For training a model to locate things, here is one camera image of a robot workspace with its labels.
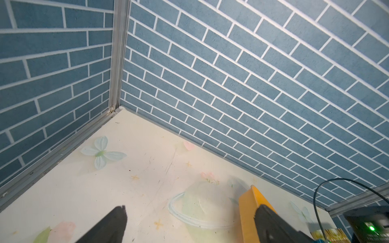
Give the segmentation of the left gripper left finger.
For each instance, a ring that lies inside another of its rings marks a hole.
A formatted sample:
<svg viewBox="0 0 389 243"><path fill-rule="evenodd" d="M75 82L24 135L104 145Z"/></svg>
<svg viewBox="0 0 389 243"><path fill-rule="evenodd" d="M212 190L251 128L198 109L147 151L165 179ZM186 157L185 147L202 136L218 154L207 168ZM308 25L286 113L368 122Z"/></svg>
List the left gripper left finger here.
<svg viewBox="0 0 389 243"><path fill-rule="evenodd" d="M117 206L76 243L121 243L127 226L125 206Z"/></svg>

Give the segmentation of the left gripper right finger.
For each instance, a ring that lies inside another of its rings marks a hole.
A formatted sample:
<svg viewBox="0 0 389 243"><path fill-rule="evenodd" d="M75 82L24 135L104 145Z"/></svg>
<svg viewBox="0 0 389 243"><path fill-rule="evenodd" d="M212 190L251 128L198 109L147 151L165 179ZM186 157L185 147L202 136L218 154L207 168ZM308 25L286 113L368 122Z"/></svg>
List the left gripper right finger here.
<svg viewBox="0 0 389 243"><path fill-rule="evenodd" d="M266 205L255 212L254 222L261 243L314 243L301 231L296 231Z"/></svg>

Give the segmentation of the yellow plastic storage tray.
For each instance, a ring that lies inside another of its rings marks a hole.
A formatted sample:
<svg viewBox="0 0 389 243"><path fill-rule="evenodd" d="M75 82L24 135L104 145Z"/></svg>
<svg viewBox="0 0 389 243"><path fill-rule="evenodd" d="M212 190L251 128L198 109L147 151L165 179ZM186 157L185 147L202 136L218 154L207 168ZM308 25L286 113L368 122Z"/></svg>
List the yellow plastic storage tray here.
<svg viewBox="0 0 389 243"><path fill-rule="evenodd" d="M254 217L256 210L261 205L266 205L277 213L254 185L251 185L250 189L239 197L239 212L244 243L260 243Z"/></svg>

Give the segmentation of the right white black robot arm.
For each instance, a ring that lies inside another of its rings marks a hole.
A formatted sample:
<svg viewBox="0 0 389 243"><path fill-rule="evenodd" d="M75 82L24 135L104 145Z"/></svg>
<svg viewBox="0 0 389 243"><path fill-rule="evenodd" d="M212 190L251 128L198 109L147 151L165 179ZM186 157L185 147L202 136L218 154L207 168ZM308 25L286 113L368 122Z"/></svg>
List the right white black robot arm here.
<svg viewBox="0 0 389 243"><path fill-rule="evenodd" d="M371 206L344 214L352 227L352 243L389 243L389 207Z"/></svg>

